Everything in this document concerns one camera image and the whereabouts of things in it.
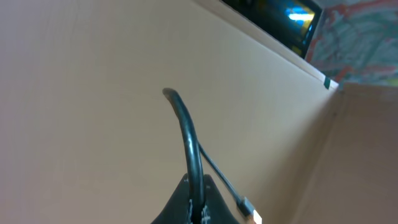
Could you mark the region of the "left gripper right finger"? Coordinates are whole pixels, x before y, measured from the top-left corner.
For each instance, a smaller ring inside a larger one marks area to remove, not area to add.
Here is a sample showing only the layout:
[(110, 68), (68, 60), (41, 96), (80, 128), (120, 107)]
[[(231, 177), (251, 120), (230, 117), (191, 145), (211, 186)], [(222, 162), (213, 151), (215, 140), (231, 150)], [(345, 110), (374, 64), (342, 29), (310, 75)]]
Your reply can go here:
[(239, 224), (230, 212), (210, 174), (204, 175), (205, 206), (201, 213), (201, 224)]

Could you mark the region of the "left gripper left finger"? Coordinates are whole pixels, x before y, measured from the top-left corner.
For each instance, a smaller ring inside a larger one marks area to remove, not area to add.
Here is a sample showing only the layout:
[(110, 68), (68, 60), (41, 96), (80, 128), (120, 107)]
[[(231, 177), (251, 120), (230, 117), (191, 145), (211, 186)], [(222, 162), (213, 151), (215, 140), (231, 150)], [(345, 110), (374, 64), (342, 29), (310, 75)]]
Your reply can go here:
[(165, 207), (151, 224), (192, 224), (192, 210), (188, 175), (184, 174)]

